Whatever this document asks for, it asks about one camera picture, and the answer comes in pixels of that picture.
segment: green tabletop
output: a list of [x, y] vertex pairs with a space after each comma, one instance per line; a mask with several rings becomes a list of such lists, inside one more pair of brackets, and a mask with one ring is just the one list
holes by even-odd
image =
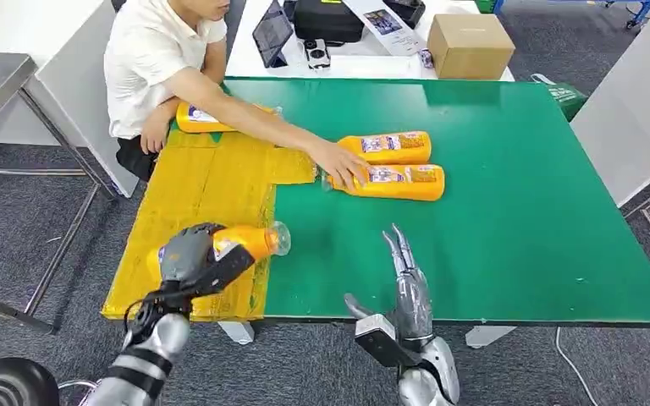
[[272, 261], [266, 317], [347, 317], [351, 292], [394, 303], [380, 234], [407, 234], [440, 321], [650, 324], [650, 263], [541, 85], [445, 80], [227, 80], [329, 140], [425, 130], [437, 202], [278, 186], [292, 250]]

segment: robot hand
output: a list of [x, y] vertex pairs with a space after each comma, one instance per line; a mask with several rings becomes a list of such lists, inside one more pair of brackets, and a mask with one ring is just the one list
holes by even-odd
[[460, 382], [449, 345], [432, 334], [427, 279], [415, 263], [405, 235], [394, 224], [392, 228], [396, 239], [384, 231], [383, 237], [393, 257], [397, 305], [385, 317], [373, 314], [352, 294], [346, 294], [345, 305], [359, 319], [355, 324], [355, 340], [381, 365], [399, 368], [399, 397], [405, 406], [457, 404]]
[[88, 397], [89, 406], [147, 406], [155, 402], [188, 341], [190, 301], [222, 291], [255, 263], [236, 243], [215, 255], [212, 236], [224, 228], [215, 223], [186, 228], [157, 252], [161, 286], [130, 306], [142, 303], [130, 328], [126, 310], [124, 346]]

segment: black bag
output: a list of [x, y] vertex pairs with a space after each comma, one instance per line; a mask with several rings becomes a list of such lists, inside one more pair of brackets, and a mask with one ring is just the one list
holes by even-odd
[[298, 38], [329, 42], [358, 42], [365, 28], [340, 0], [298, 0], [293, 24]]
[[420, 0], [384, 0], [411, 29], [415, 29], [425, 13], [425, 3]]

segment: man's arm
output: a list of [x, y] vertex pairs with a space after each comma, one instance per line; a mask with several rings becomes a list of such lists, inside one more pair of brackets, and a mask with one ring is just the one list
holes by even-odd
[[203, 69], [201, 72], [217, 84], [223, 83], [225, 77], [225, 38], [220, 41], [211, 42], [206, 49], [206, 57], [203, 58]]
[[144, 154], [160, 152], [165, 146], [170, 120], [175, 117], [179, 104], [178, 97], [169, 98], [159, 104], [143, 123], [143, 129], [140, 131], [140, 148]]
[[181, 69], [164, 84], [178, 98], [211, 114], [221, 123], [252, 137], [304, 151], [333, 176], [338, 185], [345, 184], [348, 188], [353, 188], [353, 175], [361, 184], [365, 183], [362, 168], [368, 165], [364, 160], [310, 131], [226, 95], [209, 76], [197, 69]]

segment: orange detergent bottle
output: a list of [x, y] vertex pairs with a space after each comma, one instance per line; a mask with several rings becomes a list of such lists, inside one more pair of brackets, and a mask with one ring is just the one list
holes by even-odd
[[256, 261], [270, 255], [286, 255], [290, 252], [290, 231], [281, 222], [275, 222], [269, 228], [252, 226], [228, 227], [213, 234], [213, 250], [215, 256], [230, 244], [241, 244], [253, 255]]
[[[279, 112], [278, 108], [257, 107], [273, 114]], [[223, 133], [235, 131], [232, 127], [220, 123], [207, 112], [198, 110], [195, 106], [191, 106], [185, 101], [182, 101], [178, 105], [178, 110], [175, 112], [175, 122], [178, 123], [178, 128], [186, 133]]]
[[430, 135], [425, 131], [376, 134], [367, 136], [349, 135], [338, 144], [369, 163], [427, 163], [432, 153]]
[[375, 165], [366, 174], [365, 184], [354, 178], [355, 188], [348, 190], [323, 177], [326, 188], [342, 190], [353, 196], [385, 197], [435, 201], [444, 193], [444, 170], [438, 165]]

